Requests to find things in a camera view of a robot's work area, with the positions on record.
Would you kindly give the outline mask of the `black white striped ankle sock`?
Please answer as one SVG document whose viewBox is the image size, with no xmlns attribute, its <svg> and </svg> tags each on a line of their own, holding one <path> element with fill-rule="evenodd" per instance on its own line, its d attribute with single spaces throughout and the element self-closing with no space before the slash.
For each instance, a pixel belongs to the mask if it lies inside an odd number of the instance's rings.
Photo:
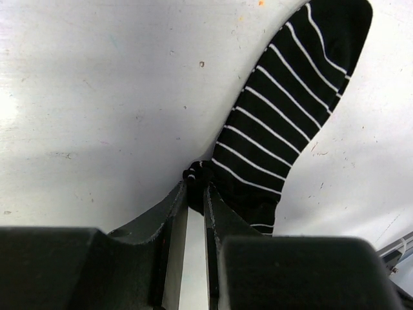
<svg viewBox="0 0 413 310">
<path fill-rule="evenodd" d="M 307 1 L 265 47 L 239 93 L 209 160 L 183 172 L 188 204 L 203 212 L 213 185 L 264 235 L 287 176 L 332 115 L 358 63 L 372 22 L 368 1 Z"/>
</svg>

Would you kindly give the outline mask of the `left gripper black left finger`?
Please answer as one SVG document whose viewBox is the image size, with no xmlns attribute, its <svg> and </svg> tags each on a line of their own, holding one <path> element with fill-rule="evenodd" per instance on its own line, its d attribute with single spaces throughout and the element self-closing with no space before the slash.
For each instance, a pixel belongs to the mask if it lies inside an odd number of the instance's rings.
<svg viewBox="0 0 413 310">
<path fill-rule="evenodd" d="M 2 227 L 1 308 L 177 309 L 187 214 L 180 182 L 110 233 Z"/>
</svg>

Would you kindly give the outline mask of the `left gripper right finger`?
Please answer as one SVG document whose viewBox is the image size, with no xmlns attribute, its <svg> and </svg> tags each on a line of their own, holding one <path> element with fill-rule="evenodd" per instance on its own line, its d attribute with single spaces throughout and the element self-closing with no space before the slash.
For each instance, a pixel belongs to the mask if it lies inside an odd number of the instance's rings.
<svg viewBox="0 0 413 310">
<path fill-rule="evenodd" d="M 204 192 L 211 309 L 411 309 L 366 241 L 264 236 L 220 197 Z"/>
</svg>

